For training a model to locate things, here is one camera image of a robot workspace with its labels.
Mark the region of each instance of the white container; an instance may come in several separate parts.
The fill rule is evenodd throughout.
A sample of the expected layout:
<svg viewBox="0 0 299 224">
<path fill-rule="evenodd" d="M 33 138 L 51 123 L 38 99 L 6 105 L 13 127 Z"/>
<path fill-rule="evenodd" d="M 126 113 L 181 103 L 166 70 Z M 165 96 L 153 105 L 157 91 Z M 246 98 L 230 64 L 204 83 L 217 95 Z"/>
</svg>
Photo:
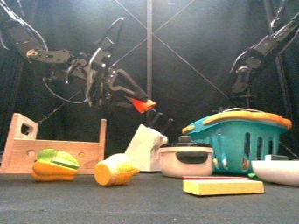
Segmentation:
<svg viewBox="0 0 299 224">
<path fill-rule="evenodd" d="M 252 160 L 250 164 L 261 180 L 280 185 L 299 186 L 297 160 Z"/>
<path fill-rule="evenodd" d="M 166 144 L 168 138 L 158 131 L 138 125 L 134 136 L 125 149 L 125 154 L 134 161 L 141 172 L 158 172 L 158 148 Z"/>
<path fill-rule="evenodd" d="M 205 143 L 168 143 L 158 150 L 161 174 L 166 177 L 209 176 L 212 148 Z"/>
</svg>

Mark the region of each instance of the white bowl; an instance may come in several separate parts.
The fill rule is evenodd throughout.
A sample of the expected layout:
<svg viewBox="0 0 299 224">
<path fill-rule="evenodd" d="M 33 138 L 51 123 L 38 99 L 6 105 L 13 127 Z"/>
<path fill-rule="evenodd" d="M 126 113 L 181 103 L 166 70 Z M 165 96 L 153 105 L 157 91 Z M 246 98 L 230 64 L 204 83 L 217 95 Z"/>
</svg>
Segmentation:
<svg viewBox="0 0 299 224">
<path fill-rule="evenodd" d="M 299 161 L 297 160 L 253 160 L 250 161 L 256 176 L 281 185 L 299 186 Z"/>
</svg>

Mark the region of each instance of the black table surface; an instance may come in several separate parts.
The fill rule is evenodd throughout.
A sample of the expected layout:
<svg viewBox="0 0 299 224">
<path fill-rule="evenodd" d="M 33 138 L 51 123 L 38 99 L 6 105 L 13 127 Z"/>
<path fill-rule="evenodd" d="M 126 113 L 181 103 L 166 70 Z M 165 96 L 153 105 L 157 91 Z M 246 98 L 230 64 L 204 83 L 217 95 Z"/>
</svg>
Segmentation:
<svg viewBox="0 0 299 224">
<path fill-rule="evenodd" d="M 93 175 L 35 183 L 29 174 L 0 174 L 0 223 L 299 223 L 297 186 L 264 186 L 262 194 L 202 197 L 161 173 L 110 187 Z"/>
</svg>

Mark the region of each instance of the white pot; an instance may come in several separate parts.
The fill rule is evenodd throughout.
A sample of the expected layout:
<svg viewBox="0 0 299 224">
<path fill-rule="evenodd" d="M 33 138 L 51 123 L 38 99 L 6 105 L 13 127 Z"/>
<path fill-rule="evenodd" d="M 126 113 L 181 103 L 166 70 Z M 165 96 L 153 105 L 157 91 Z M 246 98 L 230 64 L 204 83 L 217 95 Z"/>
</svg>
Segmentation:
<svg viewBox="0 0 299 224">
<path fill-rule="evenodd" d="M 212 148 L 208 144 L 168 143 L 158 152 L 164 176 L 180 178 L 212 174 Z"/>
</svg>

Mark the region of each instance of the teal basket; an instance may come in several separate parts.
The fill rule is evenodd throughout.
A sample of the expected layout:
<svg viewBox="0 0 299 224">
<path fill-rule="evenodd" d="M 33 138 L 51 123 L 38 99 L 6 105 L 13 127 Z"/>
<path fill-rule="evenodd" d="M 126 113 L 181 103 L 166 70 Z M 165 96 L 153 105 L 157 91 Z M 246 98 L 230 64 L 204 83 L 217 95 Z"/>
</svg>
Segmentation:
<svg viewBox="0 0 299 224">
<path fill-rule="evenodd" d="M 206 118 L 189 125 L 194 128 L 186 135 L 193 142 L 212 146 L 213 172 L 250 173 L 252 160 L 276 155 L 278 138 L 286 127 L 274 122 L 245 119 L 226 119 L 204 126 Z"/>
</svg>

